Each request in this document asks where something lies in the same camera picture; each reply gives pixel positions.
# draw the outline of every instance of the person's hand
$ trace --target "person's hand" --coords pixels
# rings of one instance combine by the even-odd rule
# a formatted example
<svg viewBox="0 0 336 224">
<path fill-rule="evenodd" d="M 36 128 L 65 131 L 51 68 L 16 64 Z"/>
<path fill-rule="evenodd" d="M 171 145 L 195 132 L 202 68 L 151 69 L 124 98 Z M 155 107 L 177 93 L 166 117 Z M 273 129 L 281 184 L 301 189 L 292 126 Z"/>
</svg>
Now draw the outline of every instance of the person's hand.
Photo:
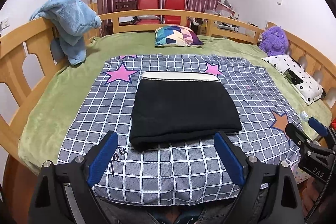
<svg viewBox="0 0 336 224">
<path fill-rule="evenodd" d="M 306 217 L 310 209 L 314 206 L 315 201 L 319 197 L 319 192 L 313 185 L 314 178 L 310 177 L 307 180 L 307 188 L 302 192 L 302 210 L 303 215 Z"/>
</svg>

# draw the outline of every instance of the wooden bed railing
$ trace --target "wooden bed railing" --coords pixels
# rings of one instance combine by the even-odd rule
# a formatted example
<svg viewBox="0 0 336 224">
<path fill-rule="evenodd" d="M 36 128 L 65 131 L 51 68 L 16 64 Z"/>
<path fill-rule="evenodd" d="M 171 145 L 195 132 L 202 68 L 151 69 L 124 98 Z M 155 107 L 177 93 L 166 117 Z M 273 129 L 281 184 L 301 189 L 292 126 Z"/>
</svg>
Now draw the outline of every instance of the wooden bed railing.
<svg viewBox="0 0 336 224">
<path fill-rule="evenodd" d="M 240 42 L 256 45 L 259 35 L 264 31 L 255 26 L 244 22 L 232 20 L 229 18 L 209 15 L 199 12 L 182 11 L 182 10 L 132 10 L 116 12 L 111 14 L 100 15 L 102 20 L 112 19 L 114 33 L 130 32 L 130 31 L 148 31 L 155 30 L 164 24 L 147 24 L 147 25 L 131 25 L 120 26 L 118 18 L 125 16 L 136 15 L 176 15 L 181 16 L 181 25 L 186 25 L 187 17 L 198 17 L 208 20 L 206 34 L 221 35 L 228 38 L 239 40 Z M 219 30 L 215 25 L 215 21 L 221 21 L 255 32 L 253 37 L 245 34 L 240 34 L 231 31 Z M 0 145 L 15 159 L 18 157 L 18 142 L 23 132 L 24 126 L 27 123 L 28 116 L 31 110 L 35 107 L 51 78 L 57 71 L 64 66 L 68 66 L 68 61 L 64 58 L 56 65 L 54 63 L 51 51 L 50 42 L 54 37 L 54 25 L 46 19 L 39 18 L 28 22 L 23 26 L 11 31 L 9 34 L 0 38 L 0 83 L 5 83 L 19 108 L 12 118 L 11 122 L 7 122 L 0 116 Z M 89 39 L 91 35 L 97 35 L 97 30 L 91 31 L 84 36 Z M 336 68 L 330 60 L 328 60 L 319 51 L 311 45 L 302 41 L 298 37 L 287 33 L 288 39 L 291 41 L 292 56 L 295 59 L 305 56 L 307 59 L 307 71 L 314 72 L 322 70 L 326 80 L 322 80 L 322 86 L 326 92 L 331 87 L 336 86 Z M 30 89 L 26 78 L 23 74 L 22 65 L 26 58 L 23 43 L 26 43 L 28 54 L 35 54 L 41 65 L 44 77 L 37 85 Z M 336 104 L 332 103 L 331 110 L 333 115 L 336 115 Z"/>
<path fill-rule="evenodd" d="M 251 44 L 256 45 L 258 43 L 259 35 L 264 31 L 258 27 L 253 25 L 226 18 L 216 15 L 204 14 L 200 12 L 192 12 L 192 11 L 184 11 L 184 10 L 130 10 L 130 11 L 123 11 L 123 12 L 115 12 L 110 14 L 103 14 L 100 15 L 102 20 L 112 19 L 113 24 L 113 33 L 119 32 L 134 32 L 134 31 L 153 31 L 159 27 L 165 26 L 164 24 L 140 24 L 140 25 L 129 25 L 129 26 L 120 26 L 119 25 L 119 17 L 125 16 L 144 16 L 144 15 L 158 15 L 158 16 L 181 16 L 181 23 L 180 25 L 186 26 L 187 18 L 188 17 L 196 17 L 196 18 L 203 18 L 207 19 L 207 36 L 211 36 L 213 34 L 221 35 L 224 37 L 239 39 L 245 42 L 249 42 Z M 246 29 L 252 30 L 255 32 L 254 37 L 249 37 L 248 35 L 226 31 L 226 30 L 219 30 L 215 25 L 215 21 L 225 22 L 228 24 L 233 24 L 236 26 L 244 27 Z"/>
</svg>

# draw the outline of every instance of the pillow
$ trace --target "pillow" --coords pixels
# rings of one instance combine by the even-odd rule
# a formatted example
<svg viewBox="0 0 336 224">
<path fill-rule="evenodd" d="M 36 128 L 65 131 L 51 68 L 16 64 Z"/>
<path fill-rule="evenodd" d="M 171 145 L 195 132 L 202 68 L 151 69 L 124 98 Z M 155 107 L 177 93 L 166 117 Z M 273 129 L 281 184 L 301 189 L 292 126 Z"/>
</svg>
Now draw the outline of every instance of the pillow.
<svg viewBox="0 0 336 224">
<path fill-rule="evenodd" d="M 285 76 L 307 105 L 322 97 L 322 86 L 289 55 L 270 56 L 263 60 Z"/>
<path fill-rule="evenodd" d="M 160 19 L 159 16 L 154 16 L 154 15 L 145 15 L 145 16 L 137 16 L 138 20 L 141 19 Z"/>
<path fill-rule="evenodd" d="M 204 45 L 197 35 L 188 27 L 164 26 L 155 30 L 156 47 L 200 47 Z"/>
</svg>

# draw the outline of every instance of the light switch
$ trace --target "light switch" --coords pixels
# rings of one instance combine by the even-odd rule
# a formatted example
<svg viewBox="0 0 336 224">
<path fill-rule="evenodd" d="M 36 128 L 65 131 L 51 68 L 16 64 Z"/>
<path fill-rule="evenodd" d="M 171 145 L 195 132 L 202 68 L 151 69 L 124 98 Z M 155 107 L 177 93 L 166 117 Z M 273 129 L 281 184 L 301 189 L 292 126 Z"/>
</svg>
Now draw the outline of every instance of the light switch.
<svg viewBox="0 0 336 224">
<path fill-rule="evenodd" d="M 6 29 L 7 27 L 9 27 L 9 18 L 5 18 L 2 22 L 1 22 L 1 28 L 2 29 Z"/>
</svg>

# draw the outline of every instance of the checkered bed sheet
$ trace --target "checkered bed sheet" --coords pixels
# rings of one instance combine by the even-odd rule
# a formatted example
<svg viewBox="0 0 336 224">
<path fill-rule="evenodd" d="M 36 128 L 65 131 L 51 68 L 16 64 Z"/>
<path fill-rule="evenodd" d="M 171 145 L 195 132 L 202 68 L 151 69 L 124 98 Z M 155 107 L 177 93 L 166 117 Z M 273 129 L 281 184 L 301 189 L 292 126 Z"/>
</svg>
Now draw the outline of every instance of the checkered bed sheet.
<svg viewBox="0 0 336 224">
<path fill-rule="evenodd" d="M 68 130 L 58 163 L 85 155 L 107 131 L 114 130 L 119 137 L 118 150 L 112 166 L 109 164 L 93 187 L 97 196 L 139 206 L 194 205 L 237 196 L 239 187 L 231 182 L 213 138 L 162 143 L 144 152 L 136 151 L 129 142 L 132 106 L 143 72 L 204 72 L 208 64 L 218 64 L 222 73 L 218 78 L 239 111 L 242 131 L 229 135 L 233 144 L 262 162 L 286 160 L 293 166 L 299 160 L 299 148 L 282 131 L 270 127 L 275 117 L 271 110 L 286 113 L 289 122 L 300 126 L 294 109 L 265 68 L 246 59 L 216 55 L 138 55 L 107 60 Z M 139 72 L 130 76 L 131 83 L 115 80 L 107 84 L 110 76 L 106 72 L 122 65 Z"/>
</svg>

